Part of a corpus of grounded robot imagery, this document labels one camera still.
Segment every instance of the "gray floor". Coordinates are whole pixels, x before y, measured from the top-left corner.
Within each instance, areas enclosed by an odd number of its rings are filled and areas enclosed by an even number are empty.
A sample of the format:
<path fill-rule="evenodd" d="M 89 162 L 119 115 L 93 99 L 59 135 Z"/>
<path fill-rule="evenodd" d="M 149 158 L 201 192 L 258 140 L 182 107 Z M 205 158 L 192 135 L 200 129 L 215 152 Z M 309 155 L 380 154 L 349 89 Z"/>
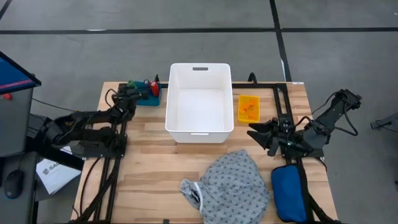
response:
<path fill-rule="evenodd" d="M 278 0 L 282 27 L 398 27 L 398 2 Z M 141 29 L 272 27 L 268 1 L 13 0 L 0 29 Z M 363 105 L 349 113 L 354 138 L 333 133 L 325 147 L 338 216 L 347 223 L 396 223 L 398 140 L 369 123 L 398 111 L 398 32 L 283 34 L 293 81 L 305 82 L 312 108 L 349 88 Z M 104 81 L 168 80 L 176 62 L 224 62 L 233 80 L 255 72 L 282 81 L 274 33 L 0 35 L 0 50 L 42 80 L 34 97 L 76 110 L 95 110 Z M 33 103 L 32 112 L 65 114 Z M 345 121 L 339 126 L 348 128 Z M 40 203 L 39 223 L 67 222 L 78 179 Z"/>

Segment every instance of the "blue bag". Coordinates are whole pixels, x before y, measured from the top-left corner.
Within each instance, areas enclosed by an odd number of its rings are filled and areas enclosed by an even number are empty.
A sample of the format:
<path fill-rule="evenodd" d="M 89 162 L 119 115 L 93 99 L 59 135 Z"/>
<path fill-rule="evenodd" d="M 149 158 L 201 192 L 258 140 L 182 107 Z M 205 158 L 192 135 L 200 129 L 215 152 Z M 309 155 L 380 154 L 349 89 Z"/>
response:
<path fill-rule="evenodd" d="M 283 222 L 340 223 L 318 206 L 308 192 L 307 176 L 302 164 L 287 164 L 271 172 L 271 184 L 278 217 Z M 320 222 L 315 222 L 313 212 Z"/>

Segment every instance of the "gray patterned cloth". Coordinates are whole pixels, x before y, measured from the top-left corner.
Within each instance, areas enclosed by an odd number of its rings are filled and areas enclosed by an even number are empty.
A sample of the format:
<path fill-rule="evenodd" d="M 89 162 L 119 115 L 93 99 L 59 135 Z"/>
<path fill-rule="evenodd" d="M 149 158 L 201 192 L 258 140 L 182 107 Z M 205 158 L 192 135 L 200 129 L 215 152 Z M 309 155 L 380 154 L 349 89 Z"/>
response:
<path fill-rule="evenodd" d="M 180 191 L 204 223 L 261 222 L 269 191 L 246 150 L 229 153 L 209 166 L 200 182 L 183 179 Z"/>

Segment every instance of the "wooden tabletop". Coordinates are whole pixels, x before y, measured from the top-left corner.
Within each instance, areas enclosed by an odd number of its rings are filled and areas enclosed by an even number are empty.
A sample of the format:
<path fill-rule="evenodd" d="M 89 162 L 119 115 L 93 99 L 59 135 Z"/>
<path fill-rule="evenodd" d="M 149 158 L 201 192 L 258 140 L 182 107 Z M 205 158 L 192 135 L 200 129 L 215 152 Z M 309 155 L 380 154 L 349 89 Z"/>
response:
<path fill-rule="evenodd" d="M 118 85 L 118 82 L 104 83 L 99 110 L 108 109 L 104 100 L 105 93 L 110 88 L 117 90 Z M 304 84 L 287 83 L 287 87 L 294 121 L 297 122 L 302 116 L 311 116 Z M 233 89 L 235 127 L 223 144 L 176 143 L 165 130 L 167 89 L 162 91 L 159 107 L 138 106 L 135 117 L 127 124 L 128 143 L 119 170 L 112 223 L 162 223 L 163 219 L 169 219 L 171 223 L 202 223 L 199 211 L 179 191 L 182 179 L 199 181 L 207 167 L 217 158 L 240 149 L 247 150 L 256 162 L 272 195 L 262 223 L 282 223 L 276 214 L 270 176 L 272 169 L 285 165 L 285 160 L 280 154 L 275 157 L 267 156 L 266 151 L 246 134 L 249 127 L 239 123 L 237 116 L 238 96 L 256 95 L 260 96 L 260 122 L 277 117 L 273 91 L 267 88 Z M 79 209 L 81 188 L 94 160 L 85 162 L 75 200 L 76 209 Z M 103 160 L 97 163 L 89 176 L 83 199 L 84 208 L 98 192 Z M 326 214 L 337 219 L 325 168 L 311 158 L 304 159 L 303 163 L 310 193 Z M 102 218 L 106 213 L 107 201 L 106 195 L 101 210 Z"/>

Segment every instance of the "white plastic bin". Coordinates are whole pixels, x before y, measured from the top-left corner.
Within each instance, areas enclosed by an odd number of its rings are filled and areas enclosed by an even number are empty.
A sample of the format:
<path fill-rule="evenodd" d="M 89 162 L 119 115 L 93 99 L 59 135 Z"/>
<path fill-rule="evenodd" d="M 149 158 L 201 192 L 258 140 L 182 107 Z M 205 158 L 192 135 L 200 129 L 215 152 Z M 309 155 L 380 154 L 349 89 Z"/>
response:
<path fill-rule="evenodd" d="M 231 69 L 225 63 L 175 63 L 166 130 L 180 143 L 222 143 L 234 129 Z"/>

